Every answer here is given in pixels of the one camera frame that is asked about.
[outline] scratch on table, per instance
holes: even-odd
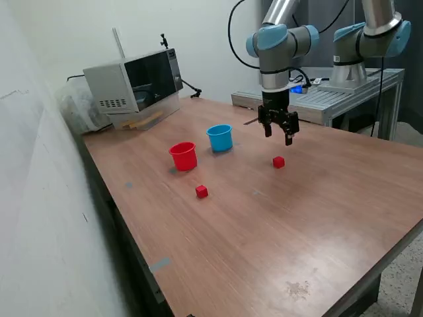
[[[294,298],[294,300],[298,299],[306,299],[305,296],[309,295],[309,286],[310,283],[308,281],[304,282],[304,285],[300,285],[299,283],[290,283],[286,282],[288,284],[287,287],[287,293],[290,295],[290,297]]]

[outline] metal table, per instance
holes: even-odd
[[[303,67],[310,78],[330,77],[331,67]],[[312,123],[332,127],[333,119],[345,114],[379,94],[380,72],[366,69],[368,82],[354,90],[340,89],[337,92],[323,90],[325,87],[311,87],[307,94],[290,94],[291,110],[297,111],[299,118]],[[383,72],[382,99],[378,138],[393,140],[401,103],[404,69],[386,69]],[[235,92],[232,94],[234,106],[257,109],[262,103],[261,89]]]

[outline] silver robot arm segment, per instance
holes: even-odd
[[[273,0],[263,24],[286,24],[288,19],[297,10],[300,0]]]
[[[292,59],[307,55],[319,43],[314,26],[288,29],[284,24],[297,8],[299,0],[274,0],[262,28],[247,39],[247,51],[260,64],[263,105],[258,108],[258,121],[266,137],[272,135],[271,123],[285,132],[285,144],[291,145],[299,132],[298,114],[288,112],[289,70]]]
[[[362,0],[365,22],[337,30],[330,85],[354,88],[367,81],[364,59],[395,57],[405,49],[411,23],[402,20],[393,0]]]

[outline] table leg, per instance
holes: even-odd
[[[410,317],[423,317],[423,269],[420,274],[420,280],[418,282]]]
[[[347,310],[345,310],[339,317],[356,317],[363,314],[373,303],[377,302],[379,297],[379,287],[381,284],[381,277],[377,279],[367,288],[364,294]]]
[[[326,120],[326,121],[323,123],[323,125],[324,125],[325,127],[332,127],[332,120]]]
[[[392,141],[397,129],[403,83],[385,91],[381,96],[378,138]]]

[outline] black cable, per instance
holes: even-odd
[[[298,73],[301,73],[305,78],[305,85],[303,85],[303,88],[311,87],[310,78],[307,76],[306,73],[304,73],[304,71],[301,68],[286,67],[286,68],[280,70],[280,72],[282,72],[282,71],[297,71]]]
[[[339,11],[338,15],[336,16],[336,18],[323,30],[319,31],[319,34],[322,34],[323,32],[326,32],[340,17],[340,15],[342,14],[342,12],[344,12],[347,4],[350,2],[350,0],[346,0],[344,5],[341,8],[341,11]]]
[[[292,15],[292,19],[293,19],[293,22],[295,23],[296,27],[298,27],[299,24],[297,22],[297,19],[295,18],[295,15]]]
[[[245,66],[247,66],[247,67],[250,67],[250,68],[253,68],[253,69],[260,69],[260,67],[259,66],[253,66],[253,65],[250,65],[250,64],[248,64],[248,63],[246,63],[246,62],[244,62],[238,55],[237,55],[237,52],[235,52],[235,49],[233,48],[233,45],[232,45],[232,39],[231,39],[231,23],[232,23],[232,16],[233,16],[233,13],[235,12],[235,9],[242,3],[242,2],[244,2],[245,0],[239,0],[238,1],[238,3],[232,8],[232,11],[231,11],[231,14],[229,15],[229,21],[228,21],[228,23],[227,23],[227,38],[228,38],[228,40],[229,40],[229,45],[231,46],[231,50],[232,50],[232,53],[233,53],[233,55],[243,64],[243,65],[245,65]]]
[[[85,75],[74,75],[74,76],[69,76],[69,77],[67,78],[67,80],[66,80],[66,83],[67,83],[70,79],[72,79],[72,78],[77,78],[77,77],[85,77]]]
[[[344,3],[344,5],[342,6],[342,8],[341,8],[341,10],[339,11],[339,13],[338,13],[338,15],[335,17],[335,19],[326,27],[326,28],[324,28],[323,30],[321,30],[321,31],[319,31],[319,34],[322,34],[322,33],[324,33],[324,32],[326,32],[338,19],[339,19],[339,17],[340,17],[340,15],[342,14],[342,12],[344,12],[344,10],[345,10],[345,8],[346,8],[346,6],[347,6],[347,4],[350,2],[350,0],[346,0],[345,1],[345,3]],[[297,19],[295,18],[295,16],[294,15],[292,15],[292,19],[293,19],[293,21],[294,21],[294,23],[295,23],[295,25],[296,26],[299,26],[299,24],[298,24],[298,22],[297,22]]]
[[[381,97],[382,97],[382,86],[383,86],[383,70],[385,68],[385,58],[382,57],[382,65],[381,65],[381,82],[379,84],[379,96],[377,97],[377,104],[376,104],[376,115],[375,115],[375,121],[373,123],[373,127],[371,127],[371,133],[370,137],[373,137],[373,132],[375,131],[375,125],[377,121],[377,117],[379,115],[379,107],[381,104]]]
[[[291,83],[297,84],[297,83],[300,83],[301,81],[303,81],[303,79],[304,79],[303,75],[298,75],[296,78],[293,78],[293,79],[289,78],[289,81]]]

